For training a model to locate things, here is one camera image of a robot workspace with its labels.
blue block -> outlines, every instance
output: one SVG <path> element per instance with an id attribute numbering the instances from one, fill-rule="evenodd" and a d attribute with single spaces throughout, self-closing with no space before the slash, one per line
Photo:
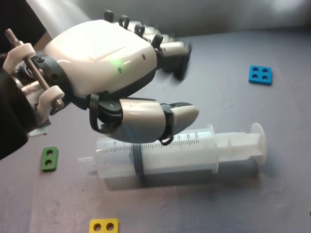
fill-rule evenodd
<path id="1" fill-rule="evenodd" d="M 251 66 L 248 81 L 250 83 L 271 85 L 272 69 L 270 67 Z"/>

robotic hand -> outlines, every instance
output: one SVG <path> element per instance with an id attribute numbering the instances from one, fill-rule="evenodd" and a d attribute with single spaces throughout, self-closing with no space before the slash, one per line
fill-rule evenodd
<path id="1" fill-rule="evenodd" d="M 31 131 L 49 125 L 49 115 L 71 102 L 89 108 L 92 129 L 128 143 L 160 140 L 168 145 L 195 121 L 199 111 L 191 104 L 129 98 L 158 69 L 183 80 L 190 47 L 162 43 L 162 35 L 151 35 L 151 28 L 144 34 L 141 24 L 131 24 L 132 31 L 128 17 L 122 16 L 119 25 L 112 23 L 110 11 L 104 18 L 68 29 L 40 56 L 6 31 L 14 48 L 0 71 L 0 159 L 22 147 Z"/>

yellow plastic block with two holes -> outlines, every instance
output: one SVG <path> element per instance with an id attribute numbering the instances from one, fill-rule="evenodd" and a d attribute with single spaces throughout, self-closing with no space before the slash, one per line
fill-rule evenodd
<path id="1" fill-rule="evenodd" d="M 92 219 L 89 223 L 89 233 L 118 233 L 119 224 L 116 218 Z"/>

gray table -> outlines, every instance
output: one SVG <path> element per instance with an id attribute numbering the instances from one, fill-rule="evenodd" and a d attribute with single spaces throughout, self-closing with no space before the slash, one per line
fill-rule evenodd
<path id="1" fill-rule="evenodd" d="M 86 233 L 91 219 L 113 217 L 121 233 L 311 231 L 311 33 L 183 40 L 193 44 L 188 78 L 177 87 L 158 73 L 135 96 L 197 105 L 192 129 L 249 132 L 261 123 L 267 163 L 225 164 L 217 175 L 155 176 L 145 187 L 136 179 L 101 180 L 94 166 L 77 160 L 93 156 L 101 135 L 91 130 L 88 111 L 71 105 L 51 117 L 47 136 L 0 161 L 0 232 Z M 271 67 L 273 85 L 248 83 L 250 65 Z M 58 170 L 42 173 L 42 149 L 50 146 L 60 150 Z"/>

green block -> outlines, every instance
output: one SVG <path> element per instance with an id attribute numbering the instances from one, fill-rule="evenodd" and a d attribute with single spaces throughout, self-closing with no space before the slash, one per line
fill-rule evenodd
<path id="1" fill-rule="evenodd" d="M 43 172 L 56 171 L 58 158 L 57 147 L 46 147 L 42 152 L 41 170 Z"/>

